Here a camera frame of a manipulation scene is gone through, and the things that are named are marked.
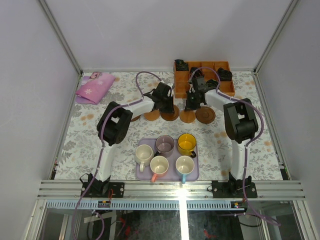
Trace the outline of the dark grooved wooden coaster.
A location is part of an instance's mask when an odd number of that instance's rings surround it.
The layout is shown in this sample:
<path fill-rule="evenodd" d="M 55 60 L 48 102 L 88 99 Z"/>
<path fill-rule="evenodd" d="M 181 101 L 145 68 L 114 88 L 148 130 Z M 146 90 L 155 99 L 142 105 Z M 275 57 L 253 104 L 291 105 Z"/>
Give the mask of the dark grooved wooden coaster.
<path fill-rule="evenodd" d="M 203 124 L 210 124 L 216 118 L 215 111 L 207 106 L 202 106 L 195 112 L 196 119 Z"/>
<path fill-rule="evenodd" d="M 162 117 L 162 119 L 169 122 L 176 120 L 179 117 L 179 115 L 180 115 L 180 110 L 176 105 L 173 106 L 173 113 L 164 113 L 164 112 L 160 113 L 160 116 Z"/>

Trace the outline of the light wooden coaster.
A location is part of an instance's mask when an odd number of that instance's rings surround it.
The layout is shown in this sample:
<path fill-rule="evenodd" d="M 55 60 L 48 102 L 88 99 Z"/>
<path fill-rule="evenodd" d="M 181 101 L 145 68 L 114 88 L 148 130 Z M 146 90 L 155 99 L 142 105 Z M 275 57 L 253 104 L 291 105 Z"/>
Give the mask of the light wooden coaster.
<path fill-rule="evenodd" d="M 193 123 L 196 119 L 196 113 L 192 110 L 182 110 L 179 114 L 179 118 L 182 122 L 190 124 Z"/>
<path fill-rule="evenodd" d="M 145 113 L 143 116 L 147 121 L 153 122 L 160 117 L 160 111 L 156 109 L 151 112 Z"/>

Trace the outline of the light wooden coaster front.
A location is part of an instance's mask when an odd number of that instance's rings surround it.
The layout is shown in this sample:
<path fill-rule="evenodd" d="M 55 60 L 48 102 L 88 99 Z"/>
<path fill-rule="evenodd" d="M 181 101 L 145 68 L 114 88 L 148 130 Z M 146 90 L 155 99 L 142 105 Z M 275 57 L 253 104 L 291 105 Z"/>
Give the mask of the light wooden coaster front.
<path fill-rule="evenodd" d="M 182 110 L 179 114 L 179 118 L 182 122 L 190 124 L 193 123 L 196 119 L 196 113 L 192 110 Z"/>

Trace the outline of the yellow mug black rim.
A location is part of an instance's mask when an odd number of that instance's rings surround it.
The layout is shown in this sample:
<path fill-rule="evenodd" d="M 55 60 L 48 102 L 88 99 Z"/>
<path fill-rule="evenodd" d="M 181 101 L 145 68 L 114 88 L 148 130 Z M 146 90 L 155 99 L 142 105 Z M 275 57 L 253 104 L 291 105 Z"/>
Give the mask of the yellow mug black rim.
<path fill-rule="evenodd" d="M 195 158 L 197 156 L 195 148 L 197 146 L 196 138 L 190 133 L 184 133 L 177 139 L 178 152 L 183 156 Z"/>

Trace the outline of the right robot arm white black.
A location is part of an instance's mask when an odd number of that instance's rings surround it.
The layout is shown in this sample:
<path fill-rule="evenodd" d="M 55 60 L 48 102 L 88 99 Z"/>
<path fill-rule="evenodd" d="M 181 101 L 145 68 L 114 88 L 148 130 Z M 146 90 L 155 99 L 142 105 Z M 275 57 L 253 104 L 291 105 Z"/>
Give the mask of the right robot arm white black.
<path fill-rule="evenodd" d="M 228 184 L 228 192 L 240 197 L 246 191 L 241 181 L 246 177 L 245 162 L 248 159 L 247 144 L 254 139 L 259 125 L 251 101 L 248 98 L 236 99 L 218 89 L 215 80 L 205 81 L 203 76 L 194 77 L 186 92 L 186 111 L 195 111 L 201 104 L 210 105 L 223 112 L 227 136 L 232 140 L 232 163 L 230 174 L 234 181 Z"/>

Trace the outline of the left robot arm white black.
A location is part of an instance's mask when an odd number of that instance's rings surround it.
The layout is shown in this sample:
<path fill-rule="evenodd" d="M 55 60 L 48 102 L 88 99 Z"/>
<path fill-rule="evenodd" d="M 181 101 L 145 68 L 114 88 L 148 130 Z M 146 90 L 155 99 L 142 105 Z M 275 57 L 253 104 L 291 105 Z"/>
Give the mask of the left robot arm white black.
<path fill-rule="evenodd" d="M 160 82 L 155 89 L 144 93 L 139 100 L 125 104 L 110 102 L 97 124 L 98 137 L 102 143 L 97 168 L 93 176 L 97 181 L 92 191 L 98 197 L 105 197 L 110 190 L 107 182 L 111 177 L 112 163 L 115 159 L 114 145 L 120 144 L 127 135 L 131 120 L 145 113 L 158 110 L 161 113 L 174 113 L 173 89 Z"/>

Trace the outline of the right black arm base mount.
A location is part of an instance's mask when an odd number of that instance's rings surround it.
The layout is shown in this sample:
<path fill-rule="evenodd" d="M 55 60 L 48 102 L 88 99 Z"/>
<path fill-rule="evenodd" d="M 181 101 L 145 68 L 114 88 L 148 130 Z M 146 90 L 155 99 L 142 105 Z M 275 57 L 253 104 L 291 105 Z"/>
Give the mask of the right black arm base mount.
<path fill-rule="evenodd" d="M 211 191 L 209 188 L 207 190 L 212 192 L 213 197 L 216 199 L 244 199 L 244 192 L 248 199 L 256 199 L 258 197 L 256 185 L 250 175 L 244 179 L 244 188 L 243 180 L 236 180 L 231 174 L 229 174 L 228 181 L 212 180 L 211 188 Z"/>

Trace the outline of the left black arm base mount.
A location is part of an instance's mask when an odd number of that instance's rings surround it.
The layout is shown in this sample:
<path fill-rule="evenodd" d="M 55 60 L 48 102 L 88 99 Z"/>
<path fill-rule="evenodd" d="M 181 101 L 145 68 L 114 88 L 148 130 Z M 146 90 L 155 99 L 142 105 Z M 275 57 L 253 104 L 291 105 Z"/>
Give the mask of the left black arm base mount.
<path fill-rule="evenodd" d="M 85 173 L 79 180 L 82 184 L 81 195 L 84 198 L 118 199 L 124 197 L 124 182 L 112 182 L 110 178 L 106 181 L 97 180 L 92 173 Z"/>

